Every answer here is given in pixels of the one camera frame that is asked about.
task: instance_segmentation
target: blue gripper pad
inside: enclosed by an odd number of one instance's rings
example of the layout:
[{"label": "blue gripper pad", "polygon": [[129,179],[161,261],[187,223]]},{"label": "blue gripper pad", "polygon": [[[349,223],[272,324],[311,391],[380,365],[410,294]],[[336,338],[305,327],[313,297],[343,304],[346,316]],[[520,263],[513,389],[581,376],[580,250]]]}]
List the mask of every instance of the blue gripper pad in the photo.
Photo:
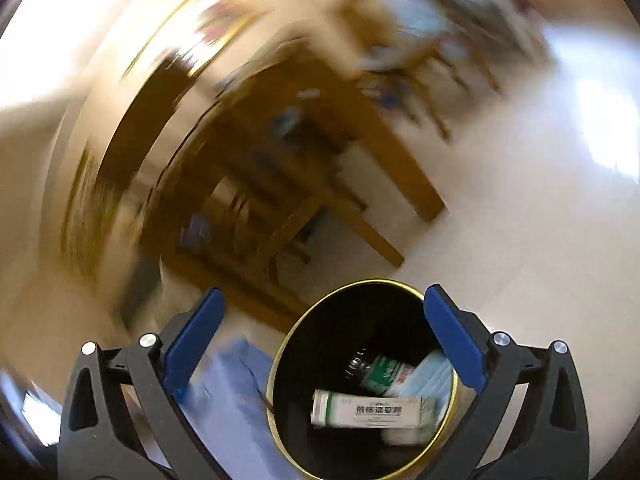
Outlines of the blue gripper pad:
[{"label": "blue gripper pad", "polygon": [[186,316],[188,320],[164,356],[162,386],[168,394],[187,386],[224,315],[222,292],[212,288],[200,297],[190,312],[175,316]]},{"label": "blue gripper pad", "polygon": [[[476,338],[462,323],[460,316],[464,315],[475,318]],[[480,394],[486,384],[486,351],[482,351],[477,339],[486,332],[487,341],[489,331],[474,314],[461,312],[440,285],[431,285],[425,292],[424,317],[462,383]]]}]

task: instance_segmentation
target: trash can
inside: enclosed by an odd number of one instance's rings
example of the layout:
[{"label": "trash can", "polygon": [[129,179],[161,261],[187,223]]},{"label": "trash can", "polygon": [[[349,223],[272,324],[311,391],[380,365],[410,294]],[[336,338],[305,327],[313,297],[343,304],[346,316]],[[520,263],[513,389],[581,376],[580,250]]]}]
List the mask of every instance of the trash can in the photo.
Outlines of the trash can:
[{"label": "trash can", "polygon": [[444,420],[426,446],[387,446],[381,430],[315,428],[316,388],[371,396],[349,381],[347,364],[371,349],[417,366],[440,348],[424,317],[423,293],[392,280],[351,283],[322,298],[300,318],[273,362],[267,387],[271,433],[300,471],[319,480],[382,480],[422,469],[457,420],[462,384],[454,372]]}]

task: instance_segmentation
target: tile floor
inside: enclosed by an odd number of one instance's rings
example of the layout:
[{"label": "tile floor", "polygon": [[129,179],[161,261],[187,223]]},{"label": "tile floor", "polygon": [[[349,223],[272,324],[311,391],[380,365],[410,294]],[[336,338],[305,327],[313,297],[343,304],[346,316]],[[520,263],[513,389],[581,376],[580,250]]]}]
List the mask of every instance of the tile floor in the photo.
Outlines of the tile floor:
[{"label": "tile floor", "polygon": [[[397,121],[446,202],[432,224],[363,152],[346,154],[344,177],[404,253],[400,269],[327,217],[309,241],[313,261],[283,260],[280,274],[310,303],[362,278],[441,283],[518,343],[562,338],[584,391],[594,474],[640,413],[640,40],[578,28],[548,38],[553,62],[498,68],[502,96],[478,78],[470,100],[444,100],[456,102],[450,145],[427,119]],[[438,82],[441,95],[457,91],[449,83]],[[232,311],[214,344],[238,334],[272,354],[283,337]],[[486,460],[501,452],[523,395],[519,387]]]}]

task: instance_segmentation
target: blue face mask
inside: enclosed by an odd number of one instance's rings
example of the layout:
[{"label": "blue face mask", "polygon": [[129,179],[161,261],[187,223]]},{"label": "blue face mask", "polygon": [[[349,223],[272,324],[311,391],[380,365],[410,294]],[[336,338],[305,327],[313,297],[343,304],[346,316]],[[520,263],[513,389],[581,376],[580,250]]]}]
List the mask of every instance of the blue face mask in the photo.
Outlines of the blue face mask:
[{"label": "blue face mask", "polygon": [[406,379],[399,397],[433,397],[436,426],[447,413],[453,385],[453,367],[442,350],[425,357]]}]

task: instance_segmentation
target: green bottle label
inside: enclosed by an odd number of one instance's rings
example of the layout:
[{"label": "green bottle label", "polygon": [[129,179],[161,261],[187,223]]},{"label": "green bottle label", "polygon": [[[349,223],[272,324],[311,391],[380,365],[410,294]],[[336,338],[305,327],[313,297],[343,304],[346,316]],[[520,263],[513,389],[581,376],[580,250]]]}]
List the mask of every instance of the green bottle label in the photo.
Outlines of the green bottle label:
[{"label": "green bottle label", "polygon": [[362,386],[377,395],[393,397],[414,370],[411,365],[381,355],[373,361]]}]

